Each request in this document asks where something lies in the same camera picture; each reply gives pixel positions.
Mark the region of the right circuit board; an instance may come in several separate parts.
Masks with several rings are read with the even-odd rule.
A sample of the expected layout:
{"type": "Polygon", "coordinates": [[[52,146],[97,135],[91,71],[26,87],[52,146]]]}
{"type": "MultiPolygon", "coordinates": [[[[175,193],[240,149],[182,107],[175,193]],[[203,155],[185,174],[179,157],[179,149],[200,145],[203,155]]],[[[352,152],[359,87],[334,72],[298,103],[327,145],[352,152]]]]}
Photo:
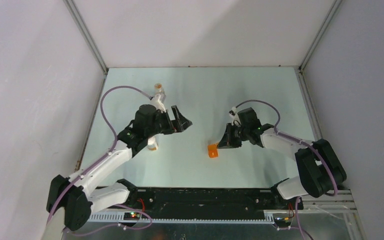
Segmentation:
{"type": "Polygon", "coordinates": [[[276,229],[290,229],[293,219],[293,217],[274,217],[273,226],[276,229]]]}

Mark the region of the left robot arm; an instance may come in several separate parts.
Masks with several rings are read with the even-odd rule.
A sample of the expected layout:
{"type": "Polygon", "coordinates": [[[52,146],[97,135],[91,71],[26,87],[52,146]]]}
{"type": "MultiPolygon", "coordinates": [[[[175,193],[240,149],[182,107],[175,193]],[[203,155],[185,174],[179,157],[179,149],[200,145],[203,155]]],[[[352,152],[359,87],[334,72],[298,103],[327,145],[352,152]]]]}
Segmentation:
{"type": "Polygon", "coordinates": [[[50,183],[46,210],[52,216],[64,209],[63,227],[71,231],[80,229],[91,214],[122,204],[133,208],[138,194],[126,185],[116,182],[99,189],[98,185],[114,170],[134,158],[156,135],[181,133],[192,126],[177,106],[171,107],[174,119],[164,109],[151,104],[141,105],[134,119],[115,139],[108,152],[88,166],[68,177],[57,175],[50,183]]]}

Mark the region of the orange pill organizer box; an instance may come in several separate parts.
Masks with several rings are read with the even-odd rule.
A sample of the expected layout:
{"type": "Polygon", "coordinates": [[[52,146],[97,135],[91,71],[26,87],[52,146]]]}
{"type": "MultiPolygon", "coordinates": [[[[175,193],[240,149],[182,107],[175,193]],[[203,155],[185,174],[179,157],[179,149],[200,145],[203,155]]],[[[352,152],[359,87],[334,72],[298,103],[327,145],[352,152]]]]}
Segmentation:
{"type": "Polygon", "coordinates": [[[208,153],[209,158],[211,158],[211,159],[217,158],[219,156],[218,143],[209,144],[207,146],[207,153],[208,153]]]}

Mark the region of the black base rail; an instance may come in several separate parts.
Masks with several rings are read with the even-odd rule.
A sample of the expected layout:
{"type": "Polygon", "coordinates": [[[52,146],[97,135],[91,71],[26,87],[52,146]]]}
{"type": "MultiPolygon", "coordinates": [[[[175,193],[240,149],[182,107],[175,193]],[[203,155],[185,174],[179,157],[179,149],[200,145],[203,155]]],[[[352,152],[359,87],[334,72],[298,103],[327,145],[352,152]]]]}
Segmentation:
{"type": "Polygon", "coordinates": [[[295,203],[273,188],[137,187],[124,205],[145,210],[154,220],[253,221],[295,203]]]}

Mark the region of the amber glass pill bottle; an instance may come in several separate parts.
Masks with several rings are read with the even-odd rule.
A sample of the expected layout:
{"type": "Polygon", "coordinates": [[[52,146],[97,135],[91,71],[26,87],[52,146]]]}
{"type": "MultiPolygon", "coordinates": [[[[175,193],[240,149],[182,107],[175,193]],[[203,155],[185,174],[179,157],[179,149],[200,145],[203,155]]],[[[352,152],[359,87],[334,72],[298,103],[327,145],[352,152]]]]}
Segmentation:
{"type": "Polygon", "coordinates": [[[154,92],[155,92],[155,95],[160,95],[160,96],[165,95],[165,90],[164,90],[163,85],[161,83],[156,83],[154,85],[154,92]]]}

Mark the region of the left circuit board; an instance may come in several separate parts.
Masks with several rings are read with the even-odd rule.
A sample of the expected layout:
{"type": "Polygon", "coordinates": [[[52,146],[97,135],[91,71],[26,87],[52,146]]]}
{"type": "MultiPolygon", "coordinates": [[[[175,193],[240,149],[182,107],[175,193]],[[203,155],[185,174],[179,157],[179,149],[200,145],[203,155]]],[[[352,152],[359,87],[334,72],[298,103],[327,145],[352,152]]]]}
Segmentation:
{"type": "Polygon", "coordinates": [[[124,221],[139,221],[141,219],[141,214],[139,212],[125,212],[123,215],[124,221]]]}

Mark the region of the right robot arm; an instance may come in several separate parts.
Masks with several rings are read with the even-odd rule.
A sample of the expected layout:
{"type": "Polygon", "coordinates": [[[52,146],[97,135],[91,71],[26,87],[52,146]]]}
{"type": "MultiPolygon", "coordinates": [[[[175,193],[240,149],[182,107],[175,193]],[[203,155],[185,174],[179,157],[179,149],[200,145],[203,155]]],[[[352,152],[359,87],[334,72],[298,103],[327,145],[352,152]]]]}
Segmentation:
{"type": "Polygon", "coordinates": [[[216,145],[217,149],[240,148],[243,142],[274,150],[296,162],[298,175],[287,178],[273,186],[271,204],[284,209],[291,199],[310,195],[318,198],[347,179],[347,174],[331,144],[321,138],[317,141],[303,140],[275,131],[272,124],[261,124],[251,107],[229,114],[232,122],[226,124],[225,132],[216,145]]]}

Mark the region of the circuit board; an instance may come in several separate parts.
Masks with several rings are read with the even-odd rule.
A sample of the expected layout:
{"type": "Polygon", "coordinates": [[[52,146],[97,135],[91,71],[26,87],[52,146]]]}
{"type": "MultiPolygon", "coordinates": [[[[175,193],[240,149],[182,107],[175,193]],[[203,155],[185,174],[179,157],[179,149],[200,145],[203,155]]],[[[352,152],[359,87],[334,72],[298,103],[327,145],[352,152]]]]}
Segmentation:
{"type": "Polygon", "coordinates": [[[139,221],[141,219],[141,214],[139,212],[125,212],[123,215],[124,221],[139,221]]]}
{"type": "Polygon", "coordinates": [[[274,217],[273,226],[276,229],[290,229],[293,219],[293,217],[274,217]]]}

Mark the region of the white pill bottle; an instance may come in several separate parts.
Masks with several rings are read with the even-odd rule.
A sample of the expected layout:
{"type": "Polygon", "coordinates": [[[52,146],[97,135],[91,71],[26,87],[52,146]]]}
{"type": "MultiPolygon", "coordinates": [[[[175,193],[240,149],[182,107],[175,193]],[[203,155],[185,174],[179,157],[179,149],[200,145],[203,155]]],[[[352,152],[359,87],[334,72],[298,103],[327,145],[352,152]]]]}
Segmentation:
{"type": "Polygon", "coordinates": [[[150,151],[156,151],[159,148],[157,138],[155,136],[150,137],[147,141],[147,149],[150,151]]]}

